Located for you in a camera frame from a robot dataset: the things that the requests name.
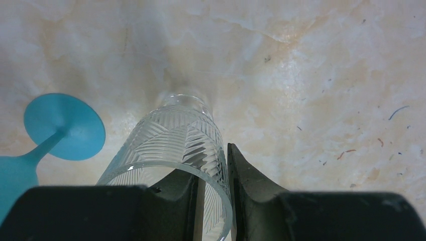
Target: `marble surface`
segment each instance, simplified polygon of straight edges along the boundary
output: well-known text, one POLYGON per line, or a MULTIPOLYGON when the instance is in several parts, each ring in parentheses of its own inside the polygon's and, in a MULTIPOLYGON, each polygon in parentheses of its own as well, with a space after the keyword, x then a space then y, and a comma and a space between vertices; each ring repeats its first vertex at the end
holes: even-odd
POLYGON ((422 0, 3 0, 0 153, 34 148, 23 125, 33 98, 71 94, 102 118, 105 146, 81 162, 45 157, 40 183, 94 184, 161 93, 190 86, 224 141, 285 188, 397 192, 426 220, 425 9, 422 0))

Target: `wine glass foot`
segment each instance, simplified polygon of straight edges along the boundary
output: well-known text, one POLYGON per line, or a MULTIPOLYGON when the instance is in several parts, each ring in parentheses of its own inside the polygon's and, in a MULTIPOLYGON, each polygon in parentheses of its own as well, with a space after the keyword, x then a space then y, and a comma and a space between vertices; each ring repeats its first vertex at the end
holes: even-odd
POLYGON ((67 94, 51 93, 35 98, 25 110, 24 125, 37 145, 58 131, 64 132, 65 137, 49 154, 65 160, 91 158, 105 143, 105 128, 97 113, 67 94))

